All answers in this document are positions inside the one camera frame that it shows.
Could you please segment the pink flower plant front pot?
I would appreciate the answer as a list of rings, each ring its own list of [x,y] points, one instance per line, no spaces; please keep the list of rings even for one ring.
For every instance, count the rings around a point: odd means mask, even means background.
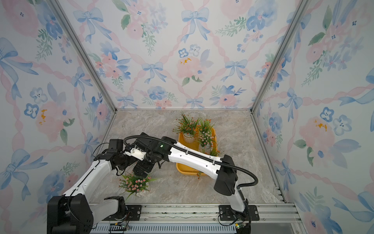
[[[119,180],[119,188],[123,190],[123,193],[127,193],[125,200],[128,200],[132,195],[138,195],[144,191],[149,191],[149,183],[155,181],[155,178],[146,177],[142,178],[133,173],[122,175]]]

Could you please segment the pink flower plant pot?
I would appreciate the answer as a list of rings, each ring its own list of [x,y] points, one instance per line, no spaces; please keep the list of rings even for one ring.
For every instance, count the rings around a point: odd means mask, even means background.
[[[198,135],[199,152],[210,155],[213,149],[213,134],[211,131],[202,131]]]
[[[125,200],[128,200],[132,195],[138,195],[144,191],[149,191],[149,183],[155,181],[155,178],[146,177],[142,178],[133,173],[122,175],[119,180],[119,188],[123,190],[123,193],[127,193]]]

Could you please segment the yellow plastic storage tray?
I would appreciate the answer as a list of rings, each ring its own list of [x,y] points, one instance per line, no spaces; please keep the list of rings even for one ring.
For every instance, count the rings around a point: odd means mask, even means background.
[[[182,134],[178,136],[178,146],[184,149],[189,148],[188,152],[194,152],[197,154],[203,154],[199,152],[199,142],[197,141],[198,134],[196,135],[196,140],[194,143],[186,143],[183,140]],[[177,163],[177,169],[180,173],[184,175],[196,175],[197,173],[201,173],[203,176],[209,176],[212,179],[216,179],[218,174],[217,172],[220,170],[221,166],[218,164],[213,164],[212,162],[197,158],[190,154],[186,154],[184,152],[175,154],[175,150],[172,149],[172,156],[176,156],[173,158],[173,162]],[[217,161],[220,157],[213,157],[207,154],[203,154],[208,159],[213,159]]]

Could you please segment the red flower plant pot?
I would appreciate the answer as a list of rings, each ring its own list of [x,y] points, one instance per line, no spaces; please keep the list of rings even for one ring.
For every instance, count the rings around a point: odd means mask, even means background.
[[[221,152],[219,150],[217,150],[216,148],[211,148],[209,150],[201,148],[201,149],[199,149],[199,151],[201,153],[204,153],[204,154],[207,154],[207,155],[210,155],[210,156],[213,156],[213,157],[218,157],[221,154]]]
[[[181,117],[177,118],[178,122],[173,128],[173,132],[182,134],[183,140],[186,143],[194,143],[197,135],[197,128],[200,124],[199,118],[194,118],[186,115],[181,111]]]

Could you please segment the pink flower plant back pot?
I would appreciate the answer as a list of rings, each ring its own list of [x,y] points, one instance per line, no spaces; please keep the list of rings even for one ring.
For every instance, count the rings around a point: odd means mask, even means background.
[[[198,135],[199,152],[210,155],[213,149],[213,134],[211,131],[202,131]]]

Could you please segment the orange flower plant white pot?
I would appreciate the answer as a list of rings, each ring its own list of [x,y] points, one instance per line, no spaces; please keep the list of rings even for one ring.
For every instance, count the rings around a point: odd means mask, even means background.
[[[212,136],[213,125],[210,119],[200,120],[199,125],[199,135],[201,136]]]

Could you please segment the red flower plant front pot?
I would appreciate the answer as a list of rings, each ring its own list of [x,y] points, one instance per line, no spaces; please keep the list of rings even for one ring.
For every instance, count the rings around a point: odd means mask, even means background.
[[[211,148],[209,150],[201,148],[201,149],[199,149],[199,151],[201,153],[204,153],[204,154],[207,154],[207,155],[210,155],[210,156],[213,156],[213,157],[218,157],[221,154],[221,152],[219,150],[217,150],[216,148]]]

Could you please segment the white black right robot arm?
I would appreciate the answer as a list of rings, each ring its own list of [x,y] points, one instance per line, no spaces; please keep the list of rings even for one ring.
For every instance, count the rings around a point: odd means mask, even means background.
[[[157,138],[145,133],[124,139],[130,155],[147,166],[167,161],[179,163],[203,172],[215,180],[214,190],[227,197],[235,213],[247,213],[246,198],[238,184],[238,172],[250,175],[250,172],[234,164],[228,155],[214,157],[193,150],[173,138]]]

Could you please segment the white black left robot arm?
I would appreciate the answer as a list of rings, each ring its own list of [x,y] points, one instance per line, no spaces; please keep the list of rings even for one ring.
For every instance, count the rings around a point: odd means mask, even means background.
[[[104,219],[118,223],[138,220],[141,207],[127,206],[123,197],[109,197],[97,205],[89,205],[89,200],[107,174],[142,162],[145,155],[145,147],[124,146],[122,140],[111,139],[108,149],[96,156],[87,172],[70,189],[49,200],[47,233],[88,234]]]

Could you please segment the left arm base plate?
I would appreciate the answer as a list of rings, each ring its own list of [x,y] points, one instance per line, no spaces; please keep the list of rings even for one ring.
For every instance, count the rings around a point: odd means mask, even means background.
[[[142,205],[125,205],[122,211],[110,215],[104,221],[139,221]]]

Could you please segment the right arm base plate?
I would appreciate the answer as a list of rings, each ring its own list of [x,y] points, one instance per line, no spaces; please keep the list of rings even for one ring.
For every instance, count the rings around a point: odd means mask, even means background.
[[[246,221],[259,221],[259,212],[255,205],[248,205],[243,212],[235,211],[230,205],[219,205],[219,219],[220,221],[234,221],[235,219]]]

